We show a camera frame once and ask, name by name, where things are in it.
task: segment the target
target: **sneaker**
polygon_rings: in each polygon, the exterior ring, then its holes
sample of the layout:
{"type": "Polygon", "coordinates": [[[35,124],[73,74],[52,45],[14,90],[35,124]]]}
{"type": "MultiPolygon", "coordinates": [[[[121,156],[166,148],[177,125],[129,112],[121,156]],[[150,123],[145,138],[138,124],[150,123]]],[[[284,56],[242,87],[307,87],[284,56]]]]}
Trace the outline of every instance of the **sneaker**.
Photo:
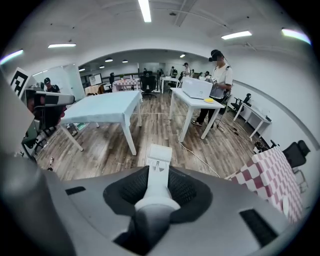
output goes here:
{"type": "Polygon", "coordinates": [[[198,121],[194,121],[194,120],[192,120],[191,123],[196,126],[202,126],[202,124],[203,124],[202,122],[198,122],[198,121]]]}

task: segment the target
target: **white t-shirt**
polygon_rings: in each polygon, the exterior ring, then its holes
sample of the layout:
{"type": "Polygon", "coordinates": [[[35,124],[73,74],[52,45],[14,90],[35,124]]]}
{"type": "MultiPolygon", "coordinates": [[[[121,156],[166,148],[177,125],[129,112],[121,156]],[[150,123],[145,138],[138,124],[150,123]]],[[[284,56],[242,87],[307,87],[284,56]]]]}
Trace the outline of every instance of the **white t-shirt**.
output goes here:
{"type": "Polygon", "coordinates": [[[190,67],[189,67],[189,66],[185,68],[184,73],[183,73],[183,76],[184,76],[184,77],[188,77],[188,78],[190,77],[190,67]]]}
{"type": "MultiPolygon", "coordinates": [[[[219,68],[216,66],[214,70],[212,71],[212,79],[216,79],[219,84],[233,84],[233,70],[231,67],[228,67],[228,65],[225,64],[223,67],[219,68]]],[[[222,89],[218,86],[213,85],[210,93],[210,97],[216,98],[216,99],[222,99],[224,97],[224,91],[225,89],[222,89]]]]}

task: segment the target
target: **ceiling light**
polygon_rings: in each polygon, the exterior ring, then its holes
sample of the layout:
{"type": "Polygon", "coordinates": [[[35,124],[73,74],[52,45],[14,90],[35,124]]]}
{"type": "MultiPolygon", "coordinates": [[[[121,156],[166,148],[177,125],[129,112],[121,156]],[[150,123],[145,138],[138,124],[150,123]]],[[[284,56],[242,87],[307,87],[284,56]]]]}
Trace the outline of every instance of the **ceiling light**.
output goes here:
{"type": "Polygon", "coordinates": [[[60,44],[50,44],[48,48],[57,48],[57,47],[75,47],[75,43],[60,43],[60,44]]]}
{"type": "Polygon", "coordinates": [[[287,37],[296,38],[311,45],[310,39],[303,33],[300,33],[291,29],[285,29],[285,28],[282,29],[282,33],[287,37]]]}
{"type": "Polygon", "coordinates": [[[22,54],[24,52],[24,50],[18,50],[16,52],[13,52],[11,54],[9,54],[8,56],[4,57],[2,60],[0,60],[0,65],[2,65],[3,63],[6,63],[8,60],[11,60],[12,58],[22,54]]]}
{"type": "Polygon", "coordinates": [[[240,37],[247,37],[247,36],[252,36],[252,34],[249,31],[243,31],[243,32],[239,32],[239,33],[221,36],[221,38],[224,40],[227,40],[227,39],[231,39],[231,38],[240,38],[240,37]]]}
{"type": "Polygon", "coordinates": [[[149,0],[138,0],[144,22],[151,22],[149,0]]]}
{"type": "Polygon", "coordinates": [[[41,74],[41,73],[42,73],[42,71],[39,72],[39,73],[33,74],[32,76],[34,77],[34,76],[39,75],[39,74],[41,74]]]}

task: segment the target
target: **white box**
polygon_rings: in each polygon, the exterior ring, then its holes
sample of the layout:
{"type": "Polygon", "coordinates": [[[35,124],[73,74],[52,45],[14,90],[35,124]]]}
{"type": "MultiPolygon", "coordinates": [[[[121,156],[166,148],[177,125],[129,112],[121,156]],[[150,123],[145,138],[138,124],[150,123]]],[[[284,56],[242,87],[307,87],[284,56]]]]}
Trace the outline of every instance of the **white box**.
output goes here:
{"type": "Polygon", "coordinates": [[[182,91],[190,98],[207,99],[213,84],[199,79],[184,77],[182,80],[182,91]]]}

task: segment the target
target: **yellow object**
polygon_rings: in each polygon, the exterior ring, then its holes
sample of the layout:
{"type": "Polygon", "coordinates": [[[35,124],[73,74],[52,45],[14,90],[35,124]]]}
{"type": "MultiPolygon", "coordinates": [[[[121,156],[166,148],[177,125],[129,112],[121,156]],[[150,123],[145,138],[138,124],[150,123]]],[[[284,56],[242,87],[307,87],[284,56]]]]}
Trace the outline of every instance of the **yellow object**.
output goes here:
{"type": "Polygon", "coordinates": [[[204,101],[206,103],[214,103],[214,99],[213,98],[205,98],[204,101]]]}

